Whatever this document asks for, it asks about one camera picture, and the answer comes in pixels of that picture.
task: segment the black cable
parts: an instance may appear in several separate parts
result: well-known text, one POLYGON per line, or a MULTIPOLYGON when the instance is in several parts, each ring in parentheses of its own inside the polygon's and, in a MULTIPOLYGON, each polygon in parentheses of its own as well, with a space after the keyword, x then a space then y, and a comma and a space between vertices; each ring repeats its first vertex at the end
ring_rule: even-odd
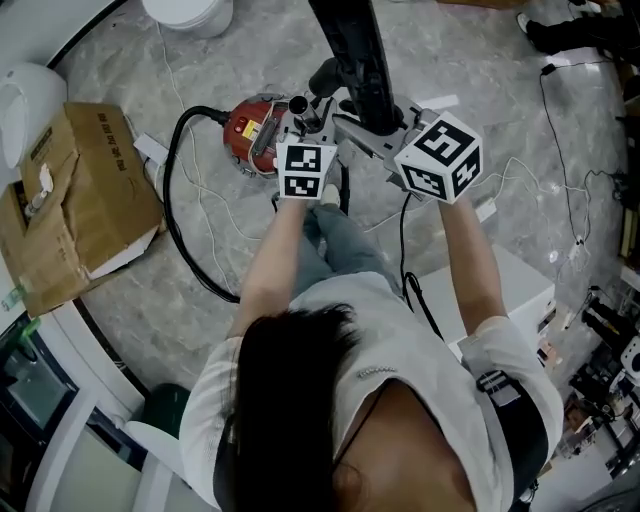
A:
MULTIPOLYGON (((584 189, 587 191, 587 200, 589 202, 591 202, 591 192, 589 191, 589 186, 587 185, 587 179, 589 178, 589 176, 591 174, 593 174, 594 176, 600 176, 601 174, 607 175, 614 182, 614 192, 615 192, 615 179, 614 179, 615 175, 614 174, 612 174, 610 172, 606 172, 606 171, 594 171, 593 169, 591 169, 591 170, 589 170, 589 172, 587 174, 585 174, 584 181, 583 181, 584 189)), ((587 215, 587 234, 584 237, 584 241, 585 242, 587 240, 589 240, 589 236, 591 236, 591 216, 587 215)))
POLYGON ((407 205, 409 204, 409 199, 411 199, 411 192, 407 194, 407 198, 404 200, 404 204, 402 205, 402 211, 400 212, 400 279, 402 280, 402 295, 404 295, 404 299, 407 301, 407 306, 409 309, 413 311, 413 305, 411 304, 411 299, 409 298, 409 286, 411 286, 413 293, 418 299, 418 303, 424 312, 424 316, 427 318, 429 325, 433 329, 433 332, 437 334, 437 336, 444 341, 442 337, 442 333, 438 328, 438 324, 436 323, 436 319, 433 318, 427 303, 424 301, 424 297, 422 296, 422 288, 420 287, 420 282, 418 278, 413 272, 404 271, 404 259, 405 259, 405 251, 404 251, 404 216, 407 213, 407 205))
POLYGON ((196 263, 193 259, 187 247, 182 239, 182 233, 180 228, 173 216, 173 207, 171 204, 171 175, 173 173, 173 166, 176 161, 176 155, 178 152, 178 145, 180 144, 180 137, 182 135, 182 131, 186 126, 189 119, 195 116, 206 116, 216 121, 221 126, 224 126, 229 121, 229 113, 222 112, 220 110, 216 110, 209 107, 204 106, 196 106, 191 107, 186 110, 184 114, 180 116, 176 127, 173 131, 173 136, 171 137, 171 144, 169 146, 169 153, 167 154, 167 161, 165 163, 165 171, 164 177, 162 180, 162 195, 164 197, 164 216, 167 222, 167 228, 169 229, 169 233, 173 238, 173 241, 180 252, 182 258, 186 261, 187 265, 196 276, 196 279, 200 281, 200 284, 204 286, 207 290, 212 293, 215 293, 218 297, 227 302, 231 302, 237 304, 240 302, 240 297, 234 295, 233 293, 225 290, 220 285, 215 283, 202 268, 196 263))
MULTIPOLYGON (((544 68, 542 68, 542 71, 540 73, 540 77, 539 77, 539 82, 540 82, 540 92, 542 93, 542 104, 544 105, 544 111, 547 114, 547 120, 549 121, 549 126, 551 127, 551 131, 553 132, 553 139, 555 140, 556 143, 556 147, 558 148, 558 154, 560 155, 560 163, 562 164, 562 175, 564 177, 564 193, 565 193, 565 197, 567 199, 567 208, 569 210, 569 225, 571 226, 571 233, 573 234, 573 238, 576 241, 576 243, 580 243, 580 239, 578 238, 578 235, 576 235, 576 230, 575 227, 573 225, 573 214, 572 214, 572 209, 571 209, 571 197, 569 195, 569 189, 567 188, 569 186, 569 179, 567 177, 567 166, 564 163, 564 156, 562 154, 562 148, 560 147, 560 141, 558 140, 558 134, 556 132, 555 127, 553 126, 553 122, 551 121, 551 114, 549 114, 549 108, 547 107, 547 97, 546 94, 544 92, 544 85, 542 83, 542 77, 550 75, 551 73, 553 73, 556 69, 560 69, 560 68, 572 68, 575 66, 584 66, 586 64, 603 64, 603 63, 608 63, 608 62, 612 62, 610 60, 599 60, 599 61, 595 61, 595 62, 578 62, 576 64, 566 64, 564 66, 555 66, 554 64, 549 64, 547 66, 545 66, 544 68)), ((587 216, 587 220, 589 222, 589 224, 591 223, 591 219, 589 218, 589 216, 587 216)))

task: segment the marble floor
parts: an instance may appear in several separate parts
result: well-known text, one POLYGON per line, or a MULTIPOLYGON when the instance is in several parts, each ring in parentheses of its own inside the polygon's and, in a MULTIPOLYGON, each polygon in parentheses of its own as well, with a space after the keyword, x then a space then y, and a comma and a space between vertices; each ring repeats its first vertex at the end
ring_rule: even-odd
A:
MULTIPOLYGON (((304 91, 308 78, 330 56, 329 47, 304 0, 235 0, 233 23, 220 38, 197 40, 162 30, 167 62, 185 106, 231 109, 260 90, 304 91)), ((528 43, 515 22, 517 10, 494 11, 442 5, 433 0, 374 0, 394 92, 416 102, 453 96, 448 109, 484 138, 486 175, 510 179, 498 197, 497 214, 484 223, 499 243, 557 284, 559 301, 576 310, 590 284, 616 293, 615 254, 620 207, 605 176, 590 177, 591 235, 586 252, 572 261, 574 244, 558 151, 540 92, 540 69, 548 59, 528 43), (557 259, 550 261, 550 253, 557 259)), ((545 23, 570 19, 565 0, 534 0, 523 8, 545 23)), ((561 64, 601 60, 583 49, 556 56, 561 64)), ((60 64, 74 101, 118 104, 134 130, 168 146, 181 114, 164 61, 163 41, 137 0, 130 0, 94 29, 60 64)), ((623 114, 621 91, 610 64, 564 68, 544 78, 549 110, 558 131, 568 182, 581 187, 590 169, 625 168, 625 138, 615 121, 623 114)), ((194 127, 202 183, 226 198, 238 228, 260 237, 272 217, 276 183, 241 175, 227 162, 221 131, 209 121, 194 127)), ((186 172, 196 178, 191 142, 181 149, 186 172)), ((217 281, 237 291, 257 242, 243 238, 223 202, 198 192, 176 168, 172 197, 177 221, 192 254, 217 281), (209 236, 205 215, 215 235, 209 236)), ((351 216, 365 229, 399 211, 403 194, 386 184, 379 162, 354 152, 351 216)), ((475 201, 495 196, 499 178, 473 189, 475 201)), ((585 233, 587 199, 571 192, 577 234, 585 233)), ((443 266, 446 247, 435 203, 408 215, 407 267, 424 275, 443 266)), ((394 268, 399 262, 398 223, 369 232, 394 268)), ((159 238, 129 269, 83 299, 124 361, 148 386, 172 381, 191 387, 216 342, 223 339, 235 306, 207 292, 180 259, 168 236, 159 238)), ((553 378, 562 389, 597 340, 579 322, 553 340, 564 362, 553 378)))

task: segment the white cable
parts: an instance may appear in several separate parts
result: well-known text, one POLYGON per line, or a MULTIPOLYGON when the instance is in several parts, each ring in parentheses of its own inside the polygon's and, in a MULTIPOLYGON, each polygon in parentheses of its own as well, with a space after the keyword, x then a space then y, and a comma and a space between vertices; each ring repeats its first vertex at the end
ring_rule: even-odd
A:
MULTIPOLYGON (((182 96, 180 96, 180 93, 178 92, 178 88, 176 87, 176 81, 173 76, 173 70, 169 65, 169 60, 167 59, 167 44, 164 40, 164 37, 162 36, 162 31, 160 30, 160 24, 157 21, 156 21, 156 28, 158 29, 158 35, 160 36, 160 40, 162 41, 162 54, 164 57, 164 63, 167 67, 167 71, 169 71, 169 76, 171 77, 171 85, 173 86, 173 90, 176 93, 178 100, 180 101, 180 107, 182 108, 182 112, 184 113, 186 110, 184 108, 184 102, 182 101, 182 96)), ((218 258, 216 258, 216 239, 213 236, 213 229, 211 228, 211 223, 209 222, 209 216, 207 215, 207 212, 204 209, 204 206, 202 205, 202 176, 200 174, 200 169, 198 168, 198 161, 196 159, 196 138, 195 138, 195 135, 193 134, 193 130, 191 129, 191 126, 187 125, 187 128, 189 128, 189 133, 191 134, 191 144, 193 147, 193 163, 195 165, 196 172, 198 173, 198 204, 200 205, 200 210, 202 210, 204 219, 207 223, 207 227, 209 228, 209 234, 211 235, 211 254, 213 256, 213 261, 217 265, 218 269, 220 270, 220 273, 222 274, 222 277, 224 278, 224 282, 227 285, 227 289, 229 290, 230 293, 233 293, 231 290, 231 286, 229 286, 229 281, 227 280, 227 276, 222 270, 220 263, 218 263, 218 258)), ((182 160, 180 161, 180 165, 182 166, 182 170, 188 179, 187 171, 184 165, 182 164, 182 160)))
POLYGON ((202 185, 198 185, 197 183, 192 181, 191 178, 189 177, 189 175, 187 174, 187 172, 185 171, 185 167, 184 167, 184 164, 182 163, 182 159, 180 158, 180 155, 176 155, 176 158, 180 162, 180 167, 182 167, 182 172, 184 173, 184 177, 187 179, 187 181, 189 183, 191 183, 192 186, 196 187, 197 189, 199 189, 199 190, 201 190, 203 192, 207 192, 208 194, 212 194, 212 195, 216 196, 218 199, 220 199, 224 203, 224 205, 225 205, 225 207, 227 209, 227 213, 229 214, 229 220, 231 221, 231 224, 233 225, 233 227, 236 230, 236 232, 242 238, 245 238, 247 240, 251 240, 253 242, 259 242, 259 241, 262 240, 262 238, 254 238, 254 237, 251 237, 251 236, 247 236, 242 231, 240 231, 240 228, 236 224, 236 221, 233 220, 233 215, 231 214, 231 209, 229 208, 229 203, 227 202, 227 200, 224 197, 222 197, 220 194, 218 194, 216 191, 211 190, 210 188, 207 188, 207 187, 203 187, 202 185))
MULTIPOLYGON (((545 218, 545 221, 547 223, 547 239, 549 241, 549 246, 550 246, 551 249, 554 249, 553 243, 551 242, 551 236, 550 236, 550 223, 551 223, 551 221, 549 220, 547 215, 544 213, 544 210, 540 208, 540 204, 538 202, 537 196, 529 189, 529 187, 527 187, 527 184, 524 181, 524 178, 522 178, 520 176, 507 176, 507 171, 509 170, 509 165, 511 164, 511 162, 514 162, 514 161, 518 162, 527 171, 527 173, 529 173, 529 176, 531 176, 531 178, 533 178, 533 181, 535 182, 536 187, 538 188, 538 190, 540 192, 543 192, 545 194, 555 195, 553 190, 547 190, 547 189, 543 188, 540 185, 540 182, 538 181, 538 178, 535 176, 535 174, 533 174, 531 169, 529 169, 529 167, 527 167, 527 165, 524 162, 522 162, 521 160, 519 160, 516 157, 510 157, 509 158, 509 160, 507 161, 507 164, 505 165, 504 172, 502 174, 498 174, 498 173, 490 174, 485 179, 483 179, 481 182, 479 182, 479 183, 477 183, 475 185, 472 185, 472 188, 479 187, 480 185, 484 184, 490 178, 493 178, 493 177, 501 178, 502 182, 500 183, 500 189, 498 190, 498 193, 493 198, 493 200, 495 202, 495 200, 498 199, 498 197, 500 197, 500 195, 502 194, 502 191, 504 190, 504 182, 505 182, 505 180, 510 180, 510 179, 522 180, 524 187, 527 189, 527 192, 529 192, 529 194, 535 200, 536 206, 538 208, 538 211, 545 218)), ((585 217, 584 217, 585 231, 584 231, 584 236, 582 237, 582 240, 583 240, 582 247, 584 248, 584 252, 587 255, 587 259, 586 259, 584 265, 582 265, 580 268, 574 267, 574 270, 576 270, 577 272, 581 272, 582 270, 586 269, 586 267, 588 266, 589 261, 591 259, 591 252, 587 248, 587 245, 586 245, 586 242, 585 242, 586 235, 587 235, 587 225, 588 225, 588 221, 589 221, 589 206, 590 206, 590 203, 591 203, 591 198, 589 197, 589 193, 588 193, 588 191, 586 189, 577 188, 577 187, 568 187, 566 185, 558 185, 558 187, 565 188, 567 190, 572 190, 572 191, 575 191, 575 192, 582 192, 582 193, 584 193, 584 195, 586 197, 586 200, 587 200, 587 208, 586 208, 585 217)), ((568 261, 570 261, 570 259, 567 256, 565 261, 562 263, 562 265, 560 265, 560 268, 558 269, 558 276, 557 276, 558 280, 560 279, 560 273, 562 272, 562 270, 564 269, 564 266, 566 265, 566 263, 568 261)))
MULTIPOLYGON (((413 213, 413 212, 417 212, 418 210, 421 210, 422 208, 424 208, 425 206, 427 206, 430 202, 434 201, 434 199, 429 199, 428 201, 422 203, 420 206, 417 206, 416 208, 413 208, 412 210, 407 210, 407 214, 409 213, 413 213)), ((380 226, 382 226, 383 224, 386 224, 387 222, 389 222, 391 219, 395 219, 398 215, 400 215, 402 213, 402 210, 400 210, 399 212, 394 213, 393 215, 387 217, 386 219, 378 222, 377 224, 374 224, 373 226, 371 226, 369 229, 365 229, 364 232, 365 233, 370 233, 371 231, 373 231, 374 229, 378 229, 380 226)))

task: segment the brown cardboard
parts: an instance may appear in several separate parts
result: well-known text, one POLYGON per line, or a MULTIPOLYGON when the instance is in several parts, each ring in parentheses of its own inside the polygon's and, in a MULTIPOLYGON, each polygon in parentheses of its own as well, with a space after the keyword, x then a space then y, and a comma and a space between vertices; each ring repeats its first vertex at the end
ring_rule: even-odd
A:
POLYGON ((22 183, 9 185, 0 197, 0 252, 16 286, 22 275, 21 252, 27 225, 22 214, 26 204, 22 183))
POLYGON ((162 219, 119 107, 65 104, 22 165, 29 199, 40 191, 44 164, 54 190, 20 250, 19 280, 33 316, 96 286, 90 273, 162 219))

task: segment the white plastic object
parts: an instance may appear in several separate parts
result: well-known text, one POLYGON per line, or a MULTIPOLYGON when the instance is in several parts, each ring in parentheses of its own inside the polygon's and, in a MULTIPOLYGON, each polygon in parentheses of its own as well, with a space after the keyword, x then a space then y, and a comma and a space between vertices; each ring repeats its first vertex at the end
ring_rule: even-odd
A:
POLYGON ((201 38, 219 36, 233 18, 233 0, 142 0, 142 5, 161 25, 201 38))
POLYGON ((496 209, 496 202, 493 199, 488 199, 480 206, 476 208, 476 215, 478 216, 478 220, 480 224, 482 224, 485 220, 491 217, 498 210, 496 209))
POLYGON ((0 81, 0 135, 7 166, 18 167, 67 101, 67 83, 44 66, 22 63, 0 81))

